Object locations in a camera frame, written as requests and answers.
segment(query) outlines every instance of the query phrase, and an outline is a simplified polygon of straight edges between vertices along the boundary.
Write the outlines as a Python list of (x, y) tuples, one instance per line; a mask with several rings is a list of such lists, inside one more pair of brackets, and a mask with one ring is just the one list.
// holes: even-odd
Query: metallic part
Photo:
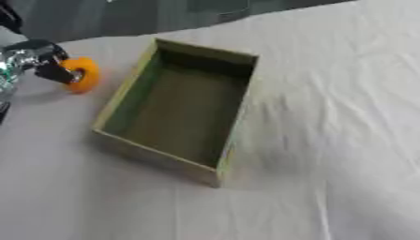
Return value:
[(71, 81), (72, 83), (78, 83), (81, 81), (81, 79), (83, 78), (83, 72), (80, 70), (75, 70), (75, 71), (68, 71), (71, 75), (73, 75), (73, 81)]
[(82, 71), (68, 71), (60, 65), (66, 59), (66, 51), (46, 40), (28, 40), (0, 49), (0, 124), (26, 70), (34, 68), (37, 76), (59, 83), (80, 81)]

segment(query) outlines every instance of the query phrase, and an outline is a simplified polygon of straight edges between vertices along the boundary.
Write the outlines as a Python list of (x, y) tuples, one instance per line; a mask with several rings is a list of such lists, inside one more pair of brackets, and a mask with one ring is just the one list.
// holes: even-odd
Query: white cloth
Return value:
[(98, 111), (153, 36), (64, 44), (83, 96), (28, 76), (0, 128), (7, 240), (417, 240), (420, 2), (365, 0), (157, 34), (261, 61), (224, 188), (100, 152)]

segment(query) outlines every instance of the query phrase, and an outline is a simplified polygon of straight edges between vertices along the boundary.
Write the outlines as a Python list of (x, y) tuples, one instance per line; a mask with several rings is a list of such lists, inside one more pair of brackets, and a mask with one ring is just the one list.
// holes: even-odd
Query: open box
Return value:
[(218, 187), (257, 57), (156, 39), (94, 124), (107, 147)]

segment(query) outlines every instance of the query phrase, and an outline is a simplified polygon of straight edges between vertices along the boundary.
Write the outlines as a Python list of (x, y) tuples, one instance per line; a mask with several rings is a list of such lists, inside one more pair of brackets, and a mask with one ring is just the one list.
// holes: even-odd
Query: orange wheel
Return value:
[(61, 62), (61, 66), (67, 70), (82, 72), (82, 78), (77, 82), (67, 85), (67, 89), (74, 94), (84, 94), (92, 90), (99, 81), (99, 67), (88, 57), (67, 59)]

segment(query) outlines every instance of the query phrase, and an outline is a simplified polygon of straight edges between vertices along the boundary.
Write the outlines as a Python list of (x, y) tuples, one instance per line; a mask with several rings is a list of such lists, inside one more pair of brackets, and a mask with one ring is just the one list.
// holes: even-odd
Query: floor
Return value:
[(30, 38), (142, 35), (350, 0), (10, 0)]

